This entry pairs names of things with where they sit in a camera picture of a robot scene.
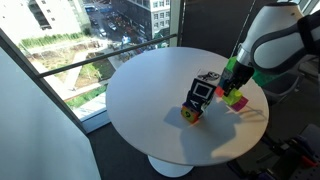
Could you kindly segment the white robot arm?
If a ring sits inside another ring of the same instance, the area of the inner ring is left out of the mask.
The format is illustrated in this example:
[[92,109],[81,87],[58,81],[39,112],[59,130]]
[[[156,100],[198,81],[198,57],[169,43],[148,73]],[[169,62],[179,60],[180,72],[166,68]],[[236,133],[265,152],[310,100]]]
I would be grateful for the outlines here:
[[320,54],[320,11],[303,15],[293,2],[265,5],[239,45],[232,69],[222,85],[224,95],[246,84],[257,70],[280,75],[302,62],[306,55]]

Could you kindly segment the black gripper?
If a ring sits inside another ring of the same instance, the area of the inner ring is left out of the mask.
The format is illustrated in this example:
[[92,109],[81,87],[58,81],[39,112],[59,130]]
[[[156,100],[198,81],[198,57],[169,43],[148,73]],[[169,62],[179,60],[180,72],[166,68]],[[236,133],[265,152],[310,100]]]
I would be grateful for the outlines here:
[[236,61],[233,69],[232,78],[229,83],[223,85],[224,96],[228,96],[232,89],[239,89],[242,85],[246,84],[253,76],[254,69],[252,67],[243,65]]

